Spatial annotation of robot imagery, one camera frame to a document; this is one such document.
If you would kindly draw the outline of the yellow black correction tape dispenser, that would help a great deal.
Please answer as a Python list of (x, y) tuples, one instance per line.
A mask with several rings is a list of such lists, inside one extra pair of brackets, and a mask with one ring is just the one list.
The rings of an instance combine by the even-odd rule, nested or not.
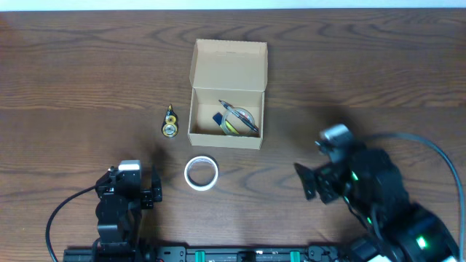
[(167, 138), (173, 138), (178, 134), (178, 116), (171, 104), (167, 108), (161, 131)]

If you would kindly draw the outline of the black ballpoint pen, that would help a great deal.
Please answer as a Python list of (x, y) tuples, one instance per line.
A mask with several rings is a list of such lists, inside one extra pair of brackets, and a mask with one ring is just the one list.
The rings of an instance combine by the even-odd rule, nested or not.
[(235, 109), (231, 104), (223, 101), (223, 100), (219, 100), (218, 101), (228, 112), (230, 112), (231, 114), (235, 115), (243, 124), (245, 124), (246, 126), (248, 126), (252, 131), (254, 132), (258, 132), (258, 128), (255, 124), (252, 123), (252, 121), (248, 120), (244, 115), (242, 115), (241, 113), (239, 113), (237, 111), (237, 109)]

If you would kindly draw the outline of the white tape roll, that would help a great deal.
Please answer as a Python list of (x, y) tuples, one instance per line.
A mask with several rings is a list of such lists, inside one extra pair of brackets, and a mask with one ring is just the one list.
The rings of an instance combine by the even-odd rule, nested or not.
[[(189, 174), (189, 171), (191, 170), (191, 168), (193, 168), (195, 164), (201, 163), (201, 162), (208, 163), (213, 168), (213, 171), (214, 171), (214, 176), (212, 180), (205, 185), (200, 185), (200, 184), (195, 183)], [(213, 158), (210, 158), (209, 156), (196, 156), (190, 159), (186, 163), (183, 175), (184, 175), (186, 183), (195, 191), (208, 191), (212, 187), (214, 187), (214, 185), (218, 181), (219, 168), (218, 168), (216, 161)]]

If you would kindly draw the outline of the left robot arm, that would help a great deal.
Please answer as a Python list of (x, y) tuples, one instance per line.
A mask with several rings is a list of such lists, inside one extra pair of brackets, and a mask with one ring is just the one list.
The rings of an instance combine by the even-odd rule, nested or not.
[(138, 235), (142, 211), (154, 208), (162, 201), (161, 179), (153, 168), (151, 185), (142, 188), (140, 170), (121, 170), (111, 167), (96, 182), (100, 202), (95, 214), (103, 252), (134, 253), (138, 249)]

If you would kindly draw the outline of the clear tape roll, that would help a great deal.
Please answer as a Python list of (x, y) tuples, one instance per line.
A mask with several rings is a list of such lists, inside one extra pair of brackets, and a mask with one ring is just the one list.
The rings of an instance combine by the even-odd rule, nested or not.
[[(251, 124), (256, 124), (253, 115), (249, 111), (244, 108), (235, 108), (235, 110)], [(251, 136), (256, 134), (248, 125), (228, 110), (223, 113), (220, 127), (226, 135), (231, 136)]]

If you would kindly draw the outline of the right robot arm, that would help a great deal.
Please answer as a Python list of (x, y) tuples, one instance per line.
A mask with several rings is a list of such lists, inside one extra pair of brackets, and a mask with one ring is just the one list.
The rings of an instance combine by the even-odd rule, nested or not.
[(458, 261), (460, 250), (443, 221), (411, 202), (400, 170), (381, 148), (360, 141), (320, 141), (329, 163), (309, 169), (296, 163), (308, 200), (343, 199), (367, 234), (341, 249), (340, 261)]

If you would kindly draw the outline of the yellow highlighter pen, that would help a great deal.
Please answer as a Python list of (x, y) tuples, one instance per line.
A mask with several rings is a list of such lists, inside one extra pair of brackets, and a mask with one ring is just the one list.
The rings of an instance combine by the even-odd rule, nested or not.
[(225, 134), (227, 135), (238, 135), (238, 131), (227, 121), (224, 120), (223, 115), (221, 113), (217, 113), (213, 116), (213, 120), (216, 124), (222, 128)]

